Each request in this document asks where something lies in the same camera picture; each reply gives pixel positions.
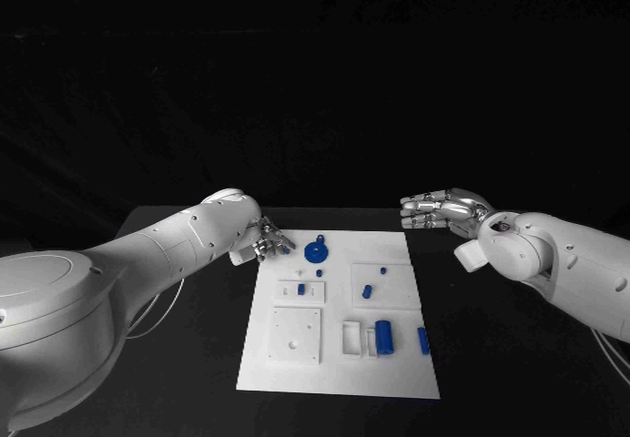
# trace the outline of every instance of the small blue piece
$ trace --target small blue piece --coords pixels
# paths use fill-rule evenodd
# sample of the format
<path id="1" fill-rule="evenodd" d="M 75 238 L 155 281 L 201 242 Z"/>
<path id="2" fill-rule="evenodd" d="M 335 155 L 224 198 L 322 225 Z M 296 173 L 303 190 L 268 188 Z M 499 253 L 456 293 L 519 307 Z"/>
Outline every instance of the small blue piece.
<path id="1" fill-rule="evenodd" d="M 372 285 L 366 285 L 364 289 L 364 299 L 369 299 L 372 296 Z"/>
<path id="2" fill-rule="evenodd" d="M 304 248 L 304 258 L 309 260 L 309 262 L 317 264 L 323 262 L 328 257 L 329 257 L 329 248 L 326 247 L 325 244 L 325 236 L 317 235 L 317 241 L 309 243 L 309 245 Z"/>
<path id="3" fill-rule="evenodd" d="M 430 339 L 427 338 L 427 330 L 424 328 L 418 328 L 418 337 L 420 337 L 420 348 L 423 349 L 423 354 L 430 354 Z"/>
<path id="4" fill-rule="evenodd" d="M 377 352 L 379 355 L 394 353 L 394 339 L 391 338 L 391 323 L 388 320 L 379 320 L 374 325 L 377 334 Z"/>

